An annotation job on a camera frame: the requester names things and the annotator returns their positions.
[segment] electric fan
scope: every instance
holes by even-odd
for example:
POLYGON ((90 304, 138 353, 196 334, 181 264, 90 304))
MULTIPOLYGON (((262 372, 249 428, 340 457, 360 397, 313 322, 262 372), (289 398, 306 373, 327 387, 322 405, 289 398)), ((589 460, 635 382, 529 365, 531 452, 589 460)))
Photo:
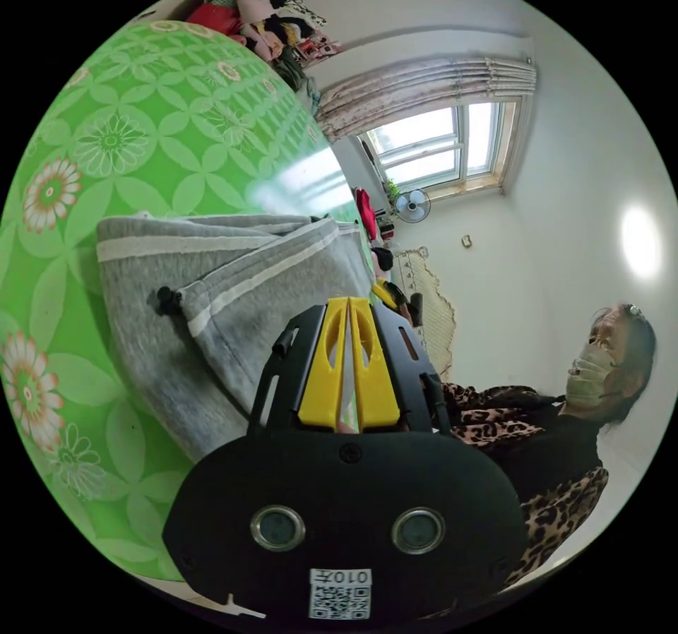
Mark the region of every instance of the electric fan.
POLYGON ((431 212, 431 199, 421 190, 414 189, 395 198, 395 214, 403 222, 421 222, 431 212))

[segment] qr code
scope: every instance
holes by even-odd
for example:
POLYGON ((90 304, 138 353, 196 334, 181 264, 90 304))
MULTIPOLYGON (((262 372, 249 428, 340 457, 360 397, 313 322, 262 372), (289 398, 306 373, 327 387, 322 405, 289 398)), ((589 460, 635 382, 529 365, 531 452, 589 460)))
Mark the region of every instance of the qr code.
POLYGON ((367 620, 371 587, 311 586, 310 617, 316 620, 367 620))

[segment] red cloth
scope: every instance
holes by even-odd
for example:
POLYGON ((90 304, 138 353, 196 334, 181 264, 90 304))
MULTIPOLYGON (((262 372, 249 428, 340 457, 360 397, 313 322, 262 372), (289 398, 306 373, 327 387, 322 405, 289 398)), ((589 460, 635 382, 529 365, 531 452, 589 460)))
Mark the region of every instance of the red cloth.
POLYGON ((202 4, 191 13, 187 22, 202 25, 226 36, 239 34, 242 27, 237 10, 214 4, 202 4))
POLYGON ((355 191, 355 204, 362 219, 362 224, 367 231, 370 241, 376 238, 376 213, 369 203, 369 194, 364 189, 355 191))

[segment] window frame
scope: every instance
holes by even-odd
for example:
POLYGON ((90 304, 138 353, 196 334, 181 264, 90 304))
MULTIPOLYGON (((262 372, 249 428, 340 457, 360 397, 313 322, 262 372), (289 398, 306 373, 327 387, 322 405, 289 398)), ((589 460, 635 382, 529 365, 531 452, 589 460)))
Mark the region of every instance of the window frame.
MULTIPOLYGON (((443 152, 446 150, 456 149, 461 152, 459 156, 458 176, 450 178, 449 172, 443 174, 429 176, 427 178, 419 178, 409 183, 402 183, 398 185, 398 189, 402 192, 411 191, 413 189, 426 189, 427 194, 435 198, 444 198, 447 196, 456 196, 470 191, 480 189, 489 189, 492 187, 501 188, 504 184, 506 176, 506 169, 509 165, 511 155, 513 153, 514 145, 516 144, 516 133, 518 122, 521 115, 522 99, 519 97, 499 98, 494 100, 478 100, 468 104, 451 105, 453 109, 455 125, 457 130, 457 143, 449 147, 436 148, 431 152, 424 150, 416 156, 408 157, 406 160, 398 160, 396 164, 390 164, 388 167, 395 167, 401 163, 415 161, 424 156, 430 156, 443 152), (471 104, 491 102, 493 109, 496 110, 496 117, 493 118, 493 133, 492 145, 489 155, 489 163, 485 170, 468 173, 468 107, 471 104)), ((411 151, 421 150, 422 146, 434 145, 445 140, 454 139, 455 136, 439 136, 429 140, 419 141, 406 147, 398 148, 390 152, 385 152, 380 155, 372 144, 371 137, 368 132, 358 136, 362 145, 369 149, 371 154, 371 161, 373 168, 376 170, 385 189, 388 189, 388 173, 386 166, 383 165, 382 157, 385 155, 393 155, 399 152, 404 153, 405 150, 411 151)))

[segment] yellow object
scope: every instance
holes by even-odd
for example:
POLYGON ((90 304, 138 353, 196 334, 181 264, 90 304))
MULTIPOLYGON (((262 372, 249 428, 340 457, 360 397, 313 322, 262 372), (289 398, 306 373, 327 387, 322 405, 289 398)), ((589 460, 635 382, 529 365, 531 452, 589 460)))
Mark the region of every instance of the yellow object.
POLYGON ((299 420, 302 424, 336 431, 341 412, 346 348, 346 323, 351 326, 353 376, 358 429, 390 427, 398 423, 400 409, 391 375, 379 342, 368 298, 336 297, 328 300, 325 318, 304 390, 299 420), (330 363, 336 345, 334 366, 330 363), (363 360, 363 350, 367 363, 363 360))
POLYGON ((358 429, 393 426, 400 419, 400 409, 367 298, 350 298, 350 320, 358 429))
POLYGON ((391 297, 391 293, 386 290, 384 284, 386 279, 378 278, 376 283, 372 286, 372 292, 389 308, 393 311, 398 311, 398 305, 396 301, 391 297))
POLYGON ((287 36, 287 45, 288 46, 299 45, 299 40, 297 39, 297 35, 295 34, 295 31, 292 29, 292 26, 287 24, 286 22, 283 22, 282 28, 285 31, 285 36, 287 36))
POLYGON ((327 301, 323 326, 299 407, 299 420, 308 426, 328 427, 334 431, 339 421, 348 301, 347 297, 327 301), (334 345, 337 348, 333 367, 330 353, 334 345))

